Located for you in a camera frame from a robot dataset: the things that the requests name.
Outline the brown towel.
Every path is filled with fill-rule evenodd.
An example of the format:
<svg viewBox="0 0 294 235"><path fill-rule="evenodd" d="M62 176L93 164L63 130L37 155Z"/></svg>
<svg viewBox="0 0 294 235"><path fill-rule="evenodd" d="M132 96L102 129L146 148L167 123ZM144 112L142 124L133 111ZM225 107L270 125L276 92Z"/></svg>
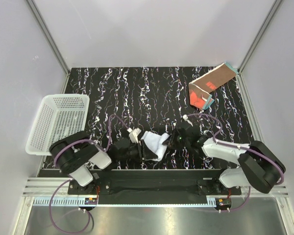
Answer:
<svg viewBox="0 0 294 235"><path fill-rule="evenodd" d="M189 83L190 104L198 109L206 110L215 101L212 92L238 75L238 70L228 63L222 63Z"/></svg>

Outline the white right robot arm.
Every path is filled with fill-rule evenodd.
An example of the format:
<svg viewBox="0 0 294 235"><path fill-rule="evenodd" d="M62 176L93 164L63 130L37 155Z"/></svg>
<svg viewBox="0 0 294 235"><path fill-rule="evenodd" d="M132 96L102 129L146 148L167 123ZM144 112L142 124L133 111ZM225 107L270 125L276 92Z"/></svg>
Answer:
<svg viewBox="0 0 294 235"><path fill-rule="evenodd" d="M224 194L236 186L253 187L268 194L286 172L282 162L261 141L247 144L220 141L216 137L201 134L189 121L180 123L162 143L170 149L186 148L195 156L203 155L232 162L237 168L224 170L213 181L213 190Z"/></svg>

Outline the white terry towel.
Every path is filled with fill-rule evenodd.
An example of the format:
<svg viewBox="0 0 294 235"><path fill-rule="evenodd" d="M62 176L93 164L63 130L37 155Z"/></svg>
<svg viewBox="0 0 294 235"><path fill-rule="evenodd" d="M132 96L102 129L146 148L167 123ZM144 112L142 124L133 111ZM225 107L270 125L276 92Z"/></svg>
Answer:
<svg viewBox="0 0 294 235"><path fill-rule="evenodd" d="M162 161L165 152L167 150L166 146L162 145L162 142L169 137L169 134L163 133L158 135L154 132L145 131L141 137L141 144L145 144L152 152L154 152L158 159L154 160L156 162Z"/></svg>

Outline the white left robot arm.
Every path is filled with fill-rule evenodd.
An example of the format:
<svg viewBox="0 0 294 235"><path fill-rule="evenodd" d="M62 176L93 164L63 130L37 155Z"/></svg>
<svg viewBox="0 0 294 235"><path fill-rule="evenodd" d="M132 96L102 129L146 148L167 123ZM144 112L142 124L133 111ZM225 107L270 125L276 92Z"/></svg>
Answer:
<svg viewBox="0 0 294 235"><path fill-rule="evenodd" d="M158 160L161 158L162 136L146 131L139 140L139 129L130 131L129 138L122 138L103 150L85 131L77 132L53 143L49 152L54 166L71 178L69 190L78 194L92 194L99 189L98 177L85 166L90 162L101 170L111 169L117 161Z"/></svg>

